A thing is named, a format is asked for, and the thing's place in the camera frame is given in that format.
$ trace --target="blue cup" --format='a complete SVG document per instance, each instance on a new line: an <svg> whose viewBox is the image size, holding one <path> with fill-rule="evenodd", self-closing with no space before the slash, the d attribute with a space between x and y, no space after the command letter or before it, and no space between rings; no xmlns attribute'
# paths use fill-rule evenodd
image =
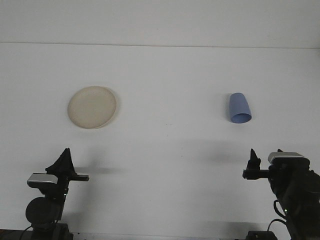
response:
<svg viewBox="0 0 320 240"><path fill-rule="evenodd" d="M230 96L229 113L231 122L243 124L251 120L251 111L245 95L240 92Z"/></svg>

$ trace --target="upside-down cup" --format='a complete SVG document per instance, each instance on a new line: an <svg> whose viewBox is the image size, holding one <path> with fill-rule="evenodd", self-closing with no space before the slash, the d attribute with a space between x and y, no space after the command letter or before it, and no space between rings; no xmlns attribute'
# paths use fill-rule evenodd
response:
<svg viewBox="0 0 320 240"><path fill-rule="evenodd" d="M230 120L235 124L243 124L251 120L252 115L245 95L240 92L230 96Z"/></svg>

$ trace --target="paper plate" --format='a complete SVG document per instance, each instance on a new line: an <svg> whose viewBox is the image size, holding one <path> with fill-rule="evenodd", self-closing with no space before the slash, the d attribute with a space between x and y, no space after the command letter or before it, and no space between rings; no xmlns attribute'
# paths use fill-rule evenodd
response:
<svg viewBox="0 0 320 240"><path fill-rule="evenodd" d="M96 129L104 126L115 114L114 94L103 86L89 86L78 91L70 100L68 115L77 126Z"/></svg>

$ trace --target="cup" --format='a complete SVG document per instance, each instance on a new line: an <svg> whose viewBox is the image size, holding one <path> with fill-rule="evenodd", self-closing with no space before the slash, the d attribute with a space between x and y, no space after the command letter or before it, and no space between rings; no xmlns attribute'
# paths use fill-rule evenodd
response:
<svg viewBox="0 0 320 240"><path fill-rule="evenodd" d="M243 93L236 92L230 96L230 120L235 124L243 124L251 120L251 111Z"/></svg>

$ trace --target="beige plate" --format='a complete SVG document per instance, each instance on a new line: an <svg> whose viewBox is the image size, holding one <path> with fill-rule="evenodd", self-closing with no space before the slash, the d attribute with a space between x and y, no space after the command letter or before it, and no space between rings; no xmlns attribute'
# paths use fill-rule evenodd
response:
<svg viewBox="0 0 320 240"><path fill-rule="evenodd" d="M78 91L70 100L68 115L71 121L85 129L100 128L114 115L117 101L103 86L89 86Z"/></svg>

